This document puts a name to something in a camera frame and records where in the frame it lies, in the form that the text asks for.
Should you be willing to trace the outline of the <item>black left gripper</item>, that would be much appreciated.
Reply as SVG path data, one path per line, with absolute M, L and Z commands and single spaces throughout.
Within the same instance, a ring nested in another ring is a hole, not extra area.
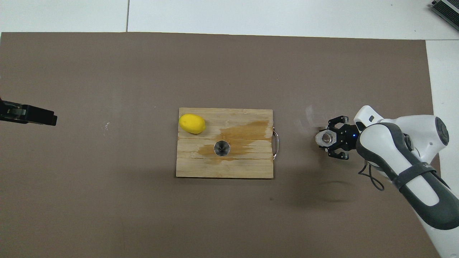
M 15 102 L 4 103 L 0 99 L 0 120 L 17 124 L 41 124 L 56 126 L 54 111 Z

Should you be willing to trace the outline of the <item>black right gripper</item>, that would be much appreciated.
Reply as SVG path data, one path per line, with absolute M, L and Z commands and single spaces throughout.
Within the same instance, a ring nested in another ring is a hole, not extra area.
M 326 130 L 337 131 L 335 147 L 328 147 L 328 157 L 340 160 L 349 159 L 349 151 L 356 149 L 357 139 L 360 132 L 356 125 L 349 124 L 347 116 L 338 116 L 328 121 Z

